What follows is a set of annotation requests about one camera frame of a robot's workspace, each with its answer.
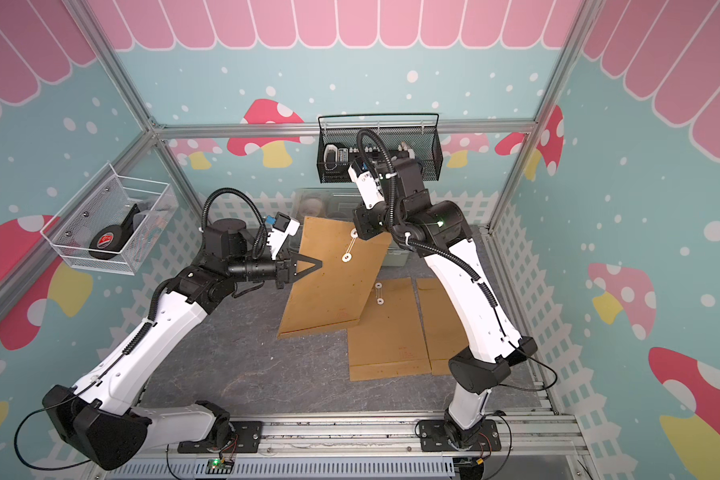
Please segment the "brown file bag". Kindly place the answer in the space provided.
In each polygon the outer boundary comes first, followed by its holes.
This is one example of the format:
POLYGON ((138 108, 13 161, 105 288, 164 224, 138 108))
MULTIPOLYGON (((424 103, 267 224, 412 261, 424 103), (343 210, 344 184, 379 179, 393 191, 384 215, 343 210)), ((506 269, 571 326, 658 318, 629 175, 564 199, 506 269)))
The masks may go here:
POLYGON ((357 325, 391 242, 387 232, 364 241, 350 222, 307 217, 299 253, 321 260, 323 266, 292 284, 277 337, 357 325))
POLYGON ((348 355, 352 382, 431 373, 410 278, 374 284, 359 323, 348 329, 348 355))
POLYGON ((467 335, 438 279, 420 278, 416 286, 432 374, 449 375, 449 360, 468 347, 467 335))

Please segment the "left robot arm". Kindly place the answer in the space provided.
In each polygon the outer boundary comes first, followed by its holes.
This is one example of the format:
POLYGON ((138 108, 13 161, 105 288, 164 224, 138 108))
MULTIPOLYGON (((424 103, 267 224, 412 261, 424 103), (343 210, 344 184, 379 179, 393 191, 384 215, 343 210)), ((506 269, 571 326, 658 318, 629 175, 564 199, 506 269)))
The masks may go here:
POLYGON ((283 288, 322 266, 317 259, 285 250, 300 228, 286 214, 264 217, 256 211, 254 233, 240 219, 210 221, 211 206, 222 195, 255 205, 238 189, 214 191, 203 206, 198 254, 158 284, 140 326, 73 386, 56 385, 42 400, 40 410, 60 439, 106 471, 156 446, 187 443, 220 457, 229 455, 239 436, 227 410, 205 400, 145 409, 138 404, 143 388, 168 354, 224 299, 242 296, 240 284, 247 284, 249 292, 268 281, 283 288))

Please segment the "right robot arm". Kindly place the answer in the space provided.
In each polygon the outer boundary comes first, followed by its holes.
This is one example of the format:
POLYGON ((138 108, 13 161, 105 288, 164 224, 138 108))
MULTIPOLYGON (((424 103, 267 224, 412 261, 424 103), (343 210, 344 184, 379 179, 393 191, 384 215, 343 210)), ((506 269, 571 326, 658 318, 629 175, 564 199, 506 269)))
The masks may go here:
POLYGON ((461 208, 450 200, 433 202, 418 162, 393 155, 375 131, 359 130, 356 146, 359 157, 348 175, 362 198, 353 212, 358 236, 370 240, 388 233, 423 258, 466 333, 467 347, 449 361, 457 385, 444 425, 449 442, 466 449, 479 437, 491 390, 536 353, 536 342, 500 306, 461 208))

